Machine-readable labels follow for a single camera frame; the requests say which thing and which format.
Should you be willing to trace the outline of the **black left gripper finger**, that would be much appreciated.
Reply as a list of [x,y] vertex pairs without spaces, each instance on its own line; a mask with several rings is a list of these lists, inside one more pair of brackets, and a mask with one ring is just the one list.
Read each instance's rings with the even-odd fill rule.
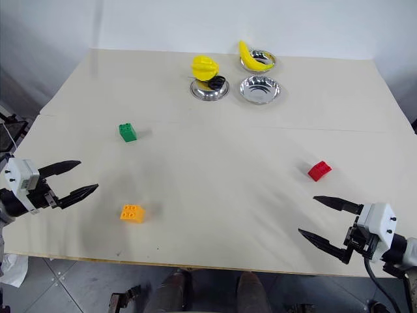
[[40,168],[38,172],[41,178],[46,179],[47,177],[53,175],[60,175],[62,173],[68,172],[80,164],[81,161],[79,160],[66,160]]
[[87,196],[92,194],[97,188],[99,184],[93,184],[89,186],[84,186],[79,189],[72,191],[69,195],[58,199],[57,206],[61,209],[66,209],[82,200],[84,200]]

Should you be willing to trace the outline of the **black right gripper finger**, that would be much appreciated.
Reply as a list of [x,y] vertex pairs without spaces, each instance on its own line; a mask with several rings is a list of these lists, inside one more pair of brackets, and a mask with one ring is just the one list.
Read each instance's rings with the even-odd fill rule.
[[354,215],[360,215],[363,209],[362,204],[356,204],[337,197],[314,196],[313,199],[337,211],[346,211]]
[[344,264],[348,264],[350,262],[350,250],[338,248],[330,244],[329,240],[314,233],[311,233],[310,231],[298,229],[298,232],[319,250],[322,250],[323,252],[326,252],[327,254],[337,258]]

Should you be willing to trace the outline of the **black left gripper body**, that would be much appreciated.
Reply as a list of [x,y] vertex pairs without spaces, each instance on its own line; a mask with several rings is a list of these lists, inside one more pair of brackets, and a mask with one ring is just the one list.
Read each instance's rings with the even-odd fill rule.
[[29,191],[27,197],[36,209],[56,208],[60,204],[59,198],[50,188],[45,178],[38,180],[35,188]]

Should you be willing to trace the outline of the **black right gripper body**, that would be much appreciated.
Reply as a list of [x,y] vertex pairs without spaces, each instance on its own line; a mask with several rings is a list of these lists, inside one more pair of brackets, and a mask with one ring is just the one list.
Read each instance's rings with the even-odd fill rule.
[[347,247],[345,258],[351,258],[356,251],[364,258],[372,258],[379,242],[378,235],[363,232],[363,229],[354,224],[348,229],[343,244]]

